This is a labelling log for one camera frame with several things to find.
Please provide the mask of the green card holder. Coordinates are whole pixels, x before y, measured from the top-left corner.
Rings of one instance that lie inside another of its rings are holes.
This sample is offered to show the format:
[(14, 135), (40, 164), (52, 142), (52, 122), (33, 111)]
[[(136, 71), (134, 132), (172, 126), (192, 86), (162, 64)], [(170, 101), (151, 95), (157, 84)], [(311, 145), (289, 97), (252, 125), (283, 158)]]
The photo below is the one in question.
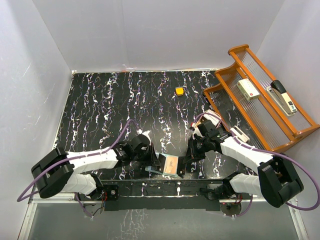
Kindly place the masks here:
[(176, 174), (174, 174), (174, 175), (164, 173), (166, 156), (172, 156), (172, 155), (156, 152), (156, 156), (158, 157), (158, 159), (161, 162), (161, 167), (146, 166), (144, 168), (145, 171), (150, 172), (150, 173), (159, 174), (159, 175), (169, 176), (169, 177), (178, 177), (178, 168), (177, 168)]

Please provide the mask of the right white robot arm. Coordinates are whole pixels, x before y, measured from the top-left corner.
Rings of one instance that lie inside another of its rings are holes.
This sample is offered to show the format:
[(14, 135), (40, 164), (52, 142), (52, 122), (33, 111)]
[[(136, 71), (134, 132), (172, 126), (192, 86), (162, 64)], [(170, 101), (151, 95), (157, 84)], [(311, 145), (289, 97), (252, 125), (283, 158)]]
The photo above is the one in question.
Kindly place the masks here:
[(211, 190), (215, 197), (235, 198), (246, 193), (263, 197), (275, 208), (304, 190), (304, 185), (293, 164), (284, 155), (255, 151), (254, 146), (232, 136), (211, 120), (192, 123), (193, 135), (188, 139), (188, 148), (183, 164), (197, 162), (210, 151), (231, 157), (253, 170), (254, 175), (234, 172), (222, 180), (222, 185)]

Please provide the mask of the gold credit card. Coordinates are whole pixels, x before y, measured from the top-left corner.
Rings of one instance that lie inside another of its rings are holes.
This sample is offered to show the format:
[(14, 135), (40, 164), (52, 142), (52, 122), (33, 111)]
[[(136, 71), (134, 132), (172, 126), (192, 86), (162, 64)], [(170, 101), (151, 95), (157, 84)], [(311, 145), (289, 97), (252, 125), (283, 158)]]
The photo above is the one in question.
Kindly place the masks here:
[(179, 157), (173, 155), (167, 155), (164, 164), (164, 174), (175, 175), (177, 173)]

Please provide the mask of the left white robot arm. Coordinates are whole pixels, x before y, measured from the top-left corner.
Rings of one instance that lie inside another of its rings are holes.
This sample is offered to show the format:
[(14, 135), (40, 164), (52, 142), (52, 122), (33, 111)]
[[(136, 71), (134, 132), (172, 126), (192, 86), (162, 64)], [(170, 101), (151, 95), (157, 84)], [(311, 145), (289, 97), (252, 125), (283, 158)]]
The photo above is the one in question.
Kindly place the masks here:
[(60, 192), (74, 192), (93, 200), (103, 195), (103, 185), (93, 171), (115, 169), (140, 162), (147, 166), (160, 161), (147, 131), (129, 141), (118, 141), (104, 149), (70, 152), (56, 147), (31, 168), (42, 199)]

